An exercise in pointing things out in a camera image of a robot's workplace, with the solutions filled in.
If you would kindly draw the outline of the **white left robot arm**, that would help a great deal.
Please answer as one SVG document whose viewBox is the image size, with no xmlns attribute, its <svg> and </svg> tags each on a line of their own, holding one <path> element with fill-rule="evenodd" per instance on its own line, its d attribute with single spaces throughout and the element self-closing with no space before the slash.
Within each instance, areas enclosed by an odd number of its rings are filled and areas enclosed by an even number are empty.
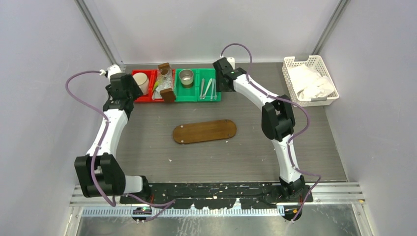
<svg viewBox="0 0 417 236">
<path fill-rule="evenodd" d="M 133 199 L 144 204 L 151 196 L 147 178 L 126 175 L 116 160 L 119 140 L 133 111 L 134 101 L 143 93 L 133 76 L 117 64 L 99 70 L 98 74 L 109 80 L 105 87 L 108 98 L 101 109 L 94 108 L 103 120 L 93 144 L 74 162 L 81 191 L 87 198 L 132 194 Z"/>
</svg>

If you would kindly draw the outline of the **clear acrylic wooden rack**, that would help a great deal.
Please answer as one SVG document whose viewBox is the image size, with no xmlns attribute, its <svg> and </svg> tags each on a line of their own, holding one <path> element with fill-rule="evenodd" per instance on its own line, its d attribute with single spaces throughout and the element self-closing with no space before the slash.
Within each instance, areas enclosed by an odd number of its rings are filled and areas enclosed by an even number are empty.
<svg viewBox="0 0 417 236">
<path fill-rule="evenodd" d="M 166 103 L 173 103 L 176 99 L 174 93 L 173 70 L 169 63 L 158 65 L 157 81 L 159 86 L 155 91 L 155 99 L 162 99 Z"/>
</svg>

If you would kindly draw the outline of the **brown oval wooden tray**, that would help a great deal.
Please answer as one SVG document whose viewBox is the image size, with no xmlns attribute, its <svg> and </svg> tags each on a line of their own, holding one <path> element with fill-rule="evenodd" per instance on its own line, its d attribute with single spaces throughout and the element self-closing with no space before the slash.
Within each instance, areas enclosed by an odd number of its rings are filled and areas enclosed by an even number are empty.
<svg viewBox="0 0 417 236">
<path fill-rule="evenodd" d="M 229 119 L 182 124 L 174 128 L 173 139 L 178 144 L 193 144 L 232 138 L 236 124 Z"/>
</svg>

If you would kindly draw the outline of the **shiny metal cup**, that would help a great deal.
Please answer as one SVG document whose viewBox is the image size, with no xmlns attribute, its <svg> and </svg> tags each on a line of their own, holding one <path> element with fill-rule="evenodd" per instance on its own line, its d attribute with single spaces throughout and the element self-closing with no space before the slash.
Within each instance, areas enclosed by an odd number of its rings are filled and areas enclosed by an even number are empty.
<svg viewBox="0 0 417 236">
<path fill-rule="evenodd" d="M 183 88 L 190 89 L 194 84 L 194 73 L 190 69 L 183 69 L 179 72 L 179 80 Z"/>
</svg>

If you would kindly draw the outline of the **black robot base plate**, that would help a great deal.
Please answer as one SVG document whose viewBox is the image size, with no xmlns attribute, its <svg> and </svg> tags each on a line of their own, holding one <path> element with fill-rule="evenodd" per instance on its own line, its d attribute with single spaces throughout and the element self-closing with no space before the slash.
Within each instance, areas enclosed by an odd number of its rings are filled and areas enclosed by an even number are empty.
<svg viewBox="0 0 417 236">
<path fill-rule="evenodd" d="M 157 205 L 173 201 L 173 209 L 231 209 L 235 204 L 242 209 L 270 209 L 277 203 L 311 202 L 309 190 L 309 185 L 292 189 L 279 182 L 152 183 L 142 192 L 122 196 L 120 203 L 136 204 L 140 198 Z"/>
</svg>

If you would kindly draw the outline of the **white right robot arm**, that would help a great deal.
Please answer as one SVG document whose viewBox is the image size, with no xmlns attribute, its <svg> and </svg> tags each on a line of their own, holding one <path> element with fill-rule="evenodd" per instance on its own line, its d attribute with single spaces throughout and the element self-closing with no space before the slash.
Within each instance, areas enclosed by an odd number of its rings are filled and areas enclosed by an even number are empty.
<svg viewBox="0 0 417 236">
<path fill-rule="evenodd" d="M 288 96 L 278 96 L 253 80 L 242 68 L 233 68 L 226 58 L 213 64 L 217 89 L 221 92 L 235 91 L 255 104 L 261 111 L 261 129 L 271 140 L 279 163 L 278 188 L 281 197 L 293 202 L 307 190 L 304 176 L 298 172 L 294 147 L 289 139 L 296 124 Z"/>
</svg>

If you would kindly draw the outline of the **white enamel mug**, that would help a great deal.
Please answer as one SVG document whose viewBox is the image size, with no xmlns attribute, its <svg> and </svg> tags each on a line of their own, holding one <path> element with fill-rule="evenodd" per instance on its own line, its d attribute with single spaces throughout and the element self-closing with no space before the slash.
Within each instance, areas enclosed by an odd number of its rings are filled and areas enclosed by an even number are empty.
<svg viewBox="0 0 417 236">
<path fill-rule="evenodd" d="M 146 73 L 138 72 L 133 74 L 133 78 L 142 91 L 143 95 L 147 95 L 149 93 L 149 77 Z"/>
</svg>

